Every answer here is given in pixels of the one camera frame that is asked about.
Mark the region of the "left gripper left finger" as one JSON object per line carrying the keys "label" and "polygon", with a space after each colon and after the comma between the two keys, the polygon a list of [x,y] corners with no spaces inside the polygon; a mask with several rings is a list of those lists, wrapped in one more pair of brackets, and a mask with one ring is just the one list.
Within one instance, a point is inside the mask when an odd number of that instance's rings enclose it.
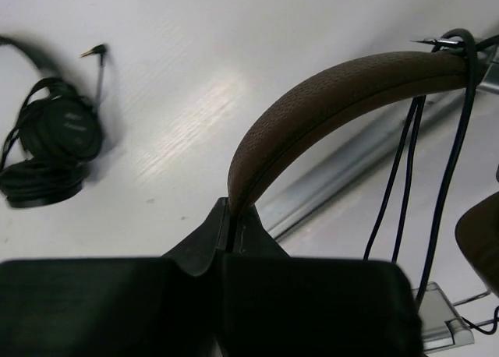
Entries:
{"label": "left gripper left finger", "polygon": [[163,256],[4,262],[2,355],[218,355],[207,275],[227,216],[219,199]]}

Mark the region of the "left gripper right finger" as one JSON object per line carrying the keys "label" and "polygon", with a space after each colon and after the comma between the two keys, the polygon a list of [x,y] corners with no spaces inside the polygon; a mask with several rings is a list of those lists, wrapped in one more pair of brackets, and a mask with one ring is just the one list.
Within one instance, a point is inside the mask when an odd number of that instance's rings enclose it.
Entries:
{"label": "left gripper right finger", "polygon": [[226,356],[423,353],[411,286],[393,263],[289,256],[250,209],[218,269]]}

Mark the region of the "brown silver headphones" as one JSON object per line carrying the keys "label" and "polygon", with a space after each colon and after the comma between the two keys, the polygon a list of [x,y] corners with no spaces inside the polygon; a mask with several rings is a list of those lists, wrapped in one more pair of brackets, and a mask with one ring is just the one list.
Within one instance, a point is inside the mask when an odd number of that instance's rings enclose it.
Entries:
{"label": "brown silver headphones", "polygon": [[358,58],[310,77],[280,97],[239,144],[228,173],[233,219],[304,151],[342,125],[385,105],[465,86],[467,56],[497,38],[435,40],[435,50],[391,52]]}

